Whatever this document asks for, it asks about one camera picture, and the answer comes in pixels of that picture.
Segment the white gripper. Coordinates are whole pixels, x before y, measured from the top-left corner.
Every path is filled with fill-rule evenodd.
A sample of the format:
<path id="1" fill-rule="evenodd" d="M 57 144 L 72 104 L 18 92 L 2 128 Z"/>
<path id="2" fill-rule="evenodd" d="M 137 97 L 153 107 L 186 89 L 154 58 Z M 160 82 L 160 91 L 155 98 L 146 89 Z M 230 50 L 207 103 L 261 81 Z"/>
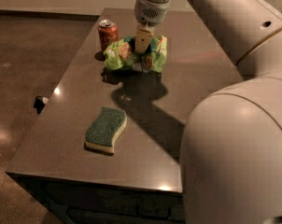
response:
<path id="1" fill-rule="evenodd" d="M 163 22 L 171 0 L 135 0 L 134 15 L 141 23 L 136 27 L 134 51 L 143 54 L 154 36 L 154 28 Z"/>

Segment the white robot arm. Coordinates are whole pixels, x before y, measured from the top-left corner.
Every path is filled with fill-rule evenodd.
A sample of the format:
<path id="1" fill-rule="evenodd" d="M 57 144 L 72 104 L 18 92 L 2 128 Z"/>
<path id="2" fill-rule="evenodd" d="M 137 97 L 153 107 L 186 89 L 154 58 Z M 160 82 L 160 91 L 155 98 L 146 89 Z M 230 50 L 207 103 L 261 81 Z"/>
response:
<path id="1" fill-rule="evenodd" d="M 189 116 L 180 149 L 186 224 L 282 224 L 282 14 L 264 0 L 187 0 L 243 77 Z M 136 0 L 141 23 L 170 0 Z"/>

